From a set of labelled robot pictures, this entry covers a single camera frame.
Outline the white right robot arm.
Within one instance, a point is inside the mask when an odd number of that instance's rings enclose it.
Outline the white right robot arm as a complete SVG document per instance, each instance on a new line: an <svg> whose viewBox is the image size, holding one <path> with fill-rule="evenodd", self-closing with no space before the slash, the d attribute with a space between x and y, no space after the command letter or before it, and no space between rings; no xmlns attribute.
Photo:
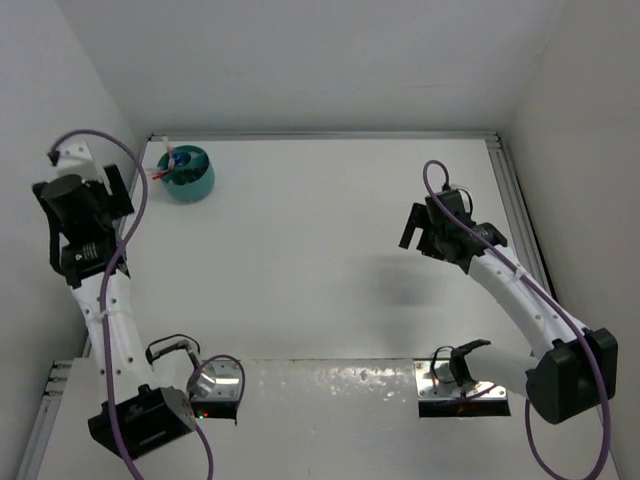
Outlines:
<svg viewBox="0 0 640 480"><path fill-rule="evenodd" d="M559 424L616 393L618 343L592 330L552 300L519 263L506 237L476 223L453 188L412 205L399 245L418 234L418 251L458 266L482 286L528 341L531 358L511 357L477 339L454 348L437 372L468 391L480 380L525 397L548 423Z"/></svg>

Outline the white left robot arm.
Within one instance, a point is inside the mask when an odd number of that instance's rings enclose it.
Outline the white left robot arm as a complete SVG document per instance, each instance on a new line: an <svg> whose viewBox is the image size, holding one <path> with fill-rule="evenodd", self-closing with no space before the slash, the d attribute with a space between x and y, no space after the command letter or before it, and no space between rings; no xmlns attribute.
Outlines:
<svg viewBox="0 0 640 480"><path fill-rule="evenodd" d="M118 167L105 173L104 180L66 174L32 191L48 221L50 263L81 309L104 392L89 433L116 456L135 460L196 424L186 394L162 383L145 354L116 228L134 207Z"/></svg>

